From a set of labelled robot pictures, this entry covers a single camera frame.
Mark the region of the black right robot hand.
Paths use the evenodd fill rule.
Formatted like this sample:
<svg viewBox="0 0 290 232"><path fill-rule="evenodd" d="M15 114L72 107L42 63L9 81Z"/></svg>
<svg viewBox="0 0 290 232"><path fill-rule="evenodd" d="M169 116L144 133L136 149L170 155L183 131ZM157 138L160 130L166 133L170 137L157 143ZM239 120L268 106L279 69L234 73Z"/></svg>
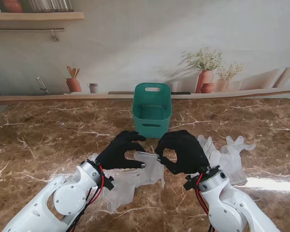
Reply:
<svg viewBox="0 0 290 232"><path fill-rule="evenodd" d="M176 152L176 162L163 155L166 148ZM159 155L159 162L173 174L206 173L210 166L199 141L187 130L165 133L159 140L155 152Z"/></svg>

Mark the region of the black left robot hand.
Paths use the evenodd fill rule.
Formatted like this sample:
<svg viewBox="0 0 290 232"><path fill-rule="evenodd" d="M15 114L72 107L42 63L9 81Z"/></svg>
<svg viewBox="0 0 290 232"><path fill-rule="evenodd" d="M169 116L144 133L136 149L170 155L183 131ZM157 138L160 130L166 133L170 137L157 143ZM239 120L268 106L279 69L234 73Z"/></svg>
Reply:
<svg viewBox="0 0 290 232"><path fill-rule="evenodd" d="M97 156L96 164L101 165L106 170L144 168L145 163L125 158L127 151L145 152L138 141L146 141L146 138L136 131L124 130L120 132Z"/></svg>

